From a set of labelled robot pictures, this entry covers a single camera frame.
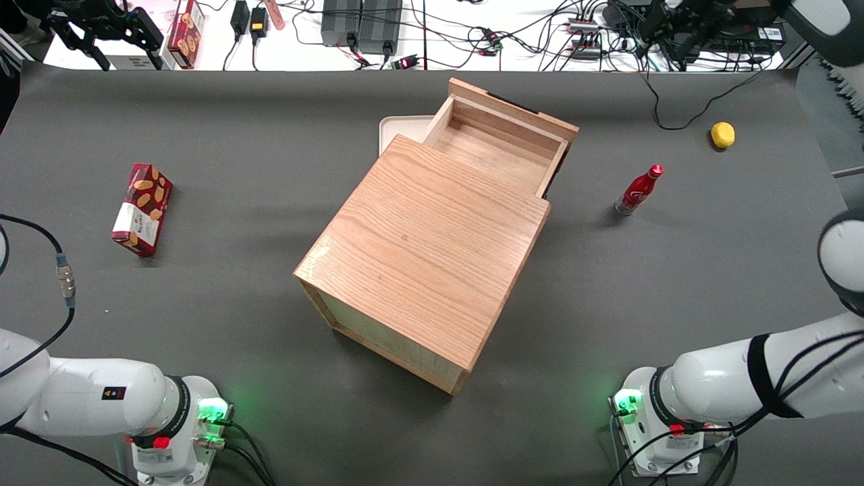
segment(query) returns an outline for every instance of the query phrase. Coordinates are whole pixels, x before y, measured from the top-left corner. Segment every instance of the gray table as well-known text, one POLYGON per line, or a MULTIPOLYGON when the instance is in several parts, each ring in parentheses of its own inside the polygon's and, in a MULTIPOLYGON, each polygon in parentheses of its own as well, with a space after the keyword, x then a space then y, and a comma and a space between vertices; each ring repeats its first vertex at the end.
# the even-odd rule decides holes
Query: gray table
MULTIPOLYGON (((52 354, 211 378, 279 458, 282 485, 602 485, 606 397, 631 369, 843 311, 815 246, 844 206, 794 74, 766 73, 667 132, 637 75, 459 73, 581 127, 549 224, 455 399, 334 334, 290 273, 375 160, 378 121, 435 112, 448 77, 28 66, 0 137, 0 208, 54 231, 75 267, 79 314, 52 354), (705 138, 718 120, 738 132, 726 153, 705 138), (109 238, 134 162, 177 186, 154 259, 109 238), (655 195, 611 218, 653 163, 667 169, 655 195)), ((651 79, 673 124, 742 78, 651 79)), ((44 338, 64 316, 51 248, 8 229, 2 325, 44 338)), ((736 484, 856 483, 863 426, 864 415, 761 424, 742 441, 736 484)), ((62 442, 113 462, 104 438, 62 442)), ((108 483, 14 438, 0 438, 0 464, 3 486, 108 483)), ((225 453, 211 484, 250 477, 225 453)))

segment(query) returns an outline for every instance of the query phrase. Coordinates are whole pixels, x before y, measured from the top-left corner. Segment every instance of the coca-cola bottle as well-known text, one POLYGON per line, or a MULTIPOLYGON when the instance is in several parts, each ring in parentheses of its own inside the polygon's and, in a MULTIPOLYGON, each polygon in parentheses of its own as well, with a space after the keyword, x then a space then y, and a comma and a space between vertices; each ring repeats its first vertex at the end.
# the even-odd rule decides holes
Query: coca-cola bottle
POLYGON ((615 202, 615 209, 623 215, 633 214, 639 204, 654 190, 654 183, 658 177, 663 175, 663 166, 656 164, 648 169, 648 172, 636 178, 630 183, 630 187, 615 202))

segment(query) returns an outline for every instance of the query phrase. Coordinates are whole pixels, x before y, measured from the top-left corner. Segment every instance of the wooden box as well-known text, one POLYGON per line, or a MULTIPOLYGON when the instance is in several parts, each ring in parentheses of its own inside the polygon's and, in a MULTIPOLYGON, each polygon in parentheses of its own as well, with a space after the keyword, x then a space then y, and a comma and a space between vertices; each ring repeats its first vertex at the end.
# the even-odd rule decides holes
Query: wooden box
POLYGON ((451 80, 424 143, 393 139, 294 276, 334 329, 458 393, 577 132, 451 80))

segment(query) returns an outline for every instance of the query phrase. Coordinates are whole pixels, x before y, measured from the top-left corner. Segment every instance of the red box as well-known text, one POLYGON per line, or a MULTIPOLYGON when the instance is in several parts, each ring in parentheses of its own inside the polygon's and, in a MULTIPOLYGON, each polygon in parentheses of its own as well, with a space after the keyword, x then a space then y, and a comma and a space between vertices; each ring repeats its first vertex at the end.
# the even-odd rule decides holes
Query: red box
POLYGON ((171 35, 168 37, 168 51, 183 69, 195 67, 198 50, 201 47, 201 31, 204 29, 204 14, 195 0, 180 0, 171 35))
POLYGON ((114 221, 111 239, 139 257, 156 252, 174 184, 148 163, 136 163, 129 176, 126 200, 114 221))

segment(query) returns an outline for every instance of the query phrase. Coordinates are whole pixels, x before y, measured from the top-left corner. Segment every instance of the white table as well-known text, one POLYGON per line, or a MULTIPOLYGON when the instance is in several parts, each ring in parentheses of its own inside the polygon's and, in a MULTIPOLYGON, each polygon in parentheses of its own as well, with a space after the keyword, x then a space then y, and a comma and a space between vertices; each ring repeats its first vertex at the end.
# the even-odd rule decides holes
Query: white table
MULTIPOLYGON (((148 2, 161 4, 165 1, 141 0, 138 4, 146 6, 148 2)), ((392 61, 410 54, 423 56, 422 13, 418 11, 415 19, 415 12, 409 10, 412 8, 412 4, 415 9, 421 10, 422 1, 403 0, 402 21, 407 25, 403 25, 401 28, 397 53, 391 58, 392 61)), ((247 0, 247 3, 250 9, 259 5, 258 0, 247 0)), ((513 32, 548 15, 560 3, 561 0, 535 0, 534 2, 525 2, 524 0, 488 0, 480 4, 470 4, 456 0, 426 0, 426 26, 429 30, 434 30, 444 35, 452 35, 461 39, 467 38, 467 28, 432 18, 432 16, 435 16, 466 25, 483 26, 496 31, 513 32)), ((220 0, 214 0, 211 3, 216 8, 221 4, 220 0)), ((591 2, 586 1, 584 4, 590 6, 591 2)), ((204 26, 203 40, 195 70, 219 71, 222 69, 226 55, 234 43, 233 31, 229 25, 233 5, 233 0, 227 0, 225 6, 218 11, 202 5, 202 9, 206 15, 206 24, 204 26)), ((309 10, 320 11, 322 5, 323 2, 319 0, 309 10)), ((594 19, 600 23, 602 23, 602 8, 600 6, 594 13, 594 19)), ((276 30, 272 24, 270 25, 267 37, 260 40, 257 45, 257 68, 261 71, 346 71, 357 68, 359 66, 358 62, 353 60, 349 55, 340 52, 336 47, 305 45, 297 41, 297 36, 299 36, 303 42, 321 42, 321 14, 300 13, 295 19, 295 30, 291 19, 295 14, 300 12, 300 9, 302 9, 302 5, 299 2, 281 7, 283 18, 286 22, 285 28, 283 30, 276 30)), ((159 9, 153 10, 155 14, 151 14, 151 16, 160 15, 159 9)), ((553 53, 558 52, 570 37, 566 28, 562 26, 562 23, 567 21, 568 16, 561 14, 553 19, 552 26, 555 31, 551 36, 549 46, 549 51, 553 53)), ((529 28, 520 31, 517 36, 531 45, 537 45, 537 39, 541 35, 541 29, 544 24, 545 20, 537 22, 529 28)), ((617 34, 603 31, 602 36, 603 48, 605 50, 617 37, 617 34)), ((477 39, 479 37, 480 33, 475 30, 472 38, 477 39)), ((546 34, 543 34, 542 42, 545 42, 545 40, 546 34)), ((426 46, 427 55, 431 60, 443 62, 451 66, 459 66, 465 63, 462 69, 471 71, 537 71, 553 59, 553 57, 546 55, 545 61, 542 61, 541 66, 542 54, 529 53, 511 39, 505 39, 503 43, 505 47, 501 51, 500 57, 484 57, 475 54, 467 62, 465 61, 469 53, 461 50, 470 50, 471 47, 467 42, 454 41, 454 46, 450 42, 443 40, 440 36, 427 31, 426 46)), ((133 49, 133 53, 136 52, 134 50, 136 48, 119 41, 100 41, 98 42, 98 46, 108 55, 128 53, 130 49, 133 49)), ((737 53, 733 53, 730 56, 737 59, 737 53)), ((660 53, 649 54, 649 57, 651 58, 651 70, 670 70, 666 59, 660 53)), ((718 61, 698 61, 689 64, 688 70, 714 71, 723 69, 724 67, 731 68, 732 66, 732 63, 727 65, 726 62, 719 61, 720 58, 711 53, 703 53, 700 57, 718 59, 718 61)), ((365 58, 371 63, 380 63, 383 60, 382 55, 367 55, 365 58)), ((741 57, 741 59, 747 58, 746 54, 741 57)), ((561 58, 557 63, 557 67, 560 68, 564 65, 565 60, 565 58, 561 58)), ((68 50, 57 37, 52 41, 44 62, 52 66, 70 69, 98 69, 94 60, 87 58, 80 51, 68 50)), ((780 54, 775 54, 770 61, 765 61, 762 67, 775 68, 781 62, 782 58, 780 54)), ((564 65, 564 70, 599 71, 601 69, 613 70, 613 67, 621 71, 635 71, 638 69, 638 63, 632 54, 612 53, 609 56, 603 56, 602 66, 600 65, 600 61, 569 60, 564 65)), ((367 67, 366 69, 377 68, 378 66, 367 67)), ((741 68, 748 70, 750 65, 742 64, 741 68)), ((428 69, 440 70, 451 69, 451 67, 429 62, 428 69)), ((243 36, 240 44, 229 59, 228 70, 253 70, 252 42, 248 34, 243 36)))

